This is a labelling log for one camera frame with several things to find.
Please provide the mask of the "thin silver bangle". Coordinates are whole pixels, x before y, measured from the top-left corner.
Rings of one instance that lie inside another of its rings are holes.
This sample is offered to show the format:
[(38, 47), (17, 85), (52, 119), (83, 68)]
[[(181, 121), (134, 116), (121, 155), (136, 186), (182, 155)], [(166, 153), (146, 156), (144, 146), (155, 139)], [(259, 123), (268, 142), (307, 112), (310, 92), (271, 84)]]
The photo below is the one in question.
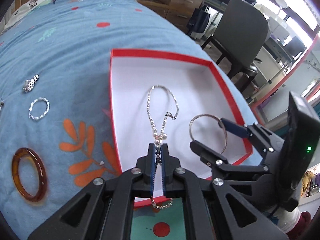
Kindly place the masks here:
[(223, 154), (227, 148), (228, 135), (222, 119), (213, 114), (199, 114), (189, 122), (191, 140), (197, 140), (218, 154)]

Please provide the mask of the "amber translucent bangle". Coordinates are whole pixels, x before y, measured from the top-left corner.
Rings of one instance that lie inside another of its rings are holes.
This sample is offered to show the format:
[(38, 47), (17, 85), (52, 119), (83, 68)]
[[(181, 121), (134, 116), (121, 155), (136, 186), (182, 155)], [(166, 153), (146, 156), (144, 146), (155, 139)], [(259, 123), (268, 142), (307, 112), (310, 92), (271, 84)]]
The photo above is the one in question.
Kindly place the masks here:
[(30, 203), (43, 200), (48, 189), (44, 163), (30, 148), (19, 148), (12, 157), (11, 175), (19, 194)]

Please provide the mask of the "red white jewelry box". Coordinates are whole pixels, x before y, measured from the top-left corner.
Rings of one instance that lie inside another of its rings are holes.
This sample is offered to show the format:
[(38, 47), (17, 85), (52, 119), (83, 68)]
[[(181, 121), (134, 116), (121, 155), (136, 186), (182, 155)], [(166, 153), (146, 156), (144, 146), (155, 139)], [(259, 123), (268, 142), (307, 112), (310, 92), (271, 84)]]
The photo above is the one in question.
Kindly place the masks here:
[[(155, 137), (165, 134), (170, 155), (181, 166), (207, 179), (210, 168), (189, 147), (189, 122), (213, 114), (243, 125), (244, 111), (219, 70), (210, 61), (164, 51), (113, 49), (110, 99), (114, 144), (122, 171), (147, 154)], [(227, 133), (222, 154), (239, 165), (252, 153), (247, 139)]]

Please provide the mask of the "grey desk chair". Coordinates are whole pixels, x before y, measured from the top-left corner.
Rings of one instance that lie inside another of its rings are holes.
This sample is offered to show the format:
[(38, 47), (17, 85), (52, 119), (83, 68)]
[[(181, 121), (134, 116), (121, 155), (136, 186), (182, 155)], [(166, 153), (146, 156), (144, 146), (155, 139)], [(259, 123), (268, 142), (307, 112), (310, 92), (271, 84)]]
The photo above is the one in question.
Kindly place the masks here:
[(217, 64), (228, 59), (231, 70), (227, 76), (231, 79), (251, 66), (270, 36), (269, 30), (267, 19), (253, 5), (243, 0), (230, 0), (214, 33), (201, 48), (213, 44), (221, 52)]

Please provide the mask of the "dark hanging bag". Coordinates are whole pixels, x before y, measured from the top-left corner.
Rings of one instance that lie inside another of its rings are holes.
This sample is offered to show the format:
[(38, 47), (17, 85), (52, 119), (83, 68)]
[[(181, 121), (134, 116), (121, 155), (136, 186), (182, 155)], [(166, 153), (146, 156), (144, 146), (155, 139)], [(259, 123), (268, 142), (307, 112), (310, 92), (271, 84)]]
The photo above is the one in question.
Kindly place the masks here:
[(206, 5), (194, 9), (192, 16), (187, 23), (187, 35), (194, 41), (196, 38), (193, 37), (192, 34), (203, 33), (209, 23), (210, 13), (208, 12), (208, 9), (209, 7)]

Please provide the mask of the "wooden drawer cabinet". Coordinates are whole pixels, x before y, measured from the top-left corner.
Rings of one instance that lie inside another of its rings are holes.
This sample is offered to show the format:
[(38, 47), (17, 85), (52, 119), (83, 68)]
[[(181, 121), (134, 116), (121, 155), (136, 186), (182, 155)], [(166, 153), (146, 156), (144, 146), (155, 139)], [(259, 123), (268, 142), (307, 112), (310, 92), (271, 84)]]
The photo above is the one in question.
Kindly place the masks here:
[(189, 22), (194, 10), (199, 8), (203, 0), (137, 0), (151, 9), (184, 33), (188, 32)]

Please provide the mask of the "silver crystal charm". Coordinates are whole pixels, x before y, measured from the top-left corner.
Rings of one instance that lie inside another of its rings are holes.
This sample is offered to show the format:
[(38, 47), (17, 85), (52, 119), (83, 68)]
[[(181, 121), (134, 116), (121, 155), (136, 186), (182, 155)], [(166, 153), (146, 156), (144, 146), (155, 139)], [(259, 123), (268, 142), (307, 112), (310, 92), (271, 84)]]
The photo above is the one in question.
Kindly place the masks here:
[(31, 92), (38, 80), (39, 80), (38, 74), (35, 74), (31, 79), (27, 79), (23, 85), (23, 91), (25, 93)]

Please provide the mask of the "white clothing on bed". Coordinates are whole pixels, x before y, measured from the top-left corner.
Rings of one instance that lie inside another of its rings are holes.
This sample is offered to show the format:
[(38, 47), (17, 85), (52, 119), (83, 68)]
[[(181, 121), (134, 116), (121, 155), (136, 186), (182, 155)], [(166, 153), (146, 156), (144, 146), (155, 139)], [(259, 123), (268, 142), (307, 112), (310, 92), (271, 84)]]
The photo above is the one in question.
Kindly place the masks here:
[(12, 28), (16, 23), (18, 23), (22, 18), (27, 16), (30, 12), (44, 5), (49, 0), (29, 0), (27, 3), (21, 5), (11, 16), (8, 22), (4, 25), (1, 33), (6, 32)]

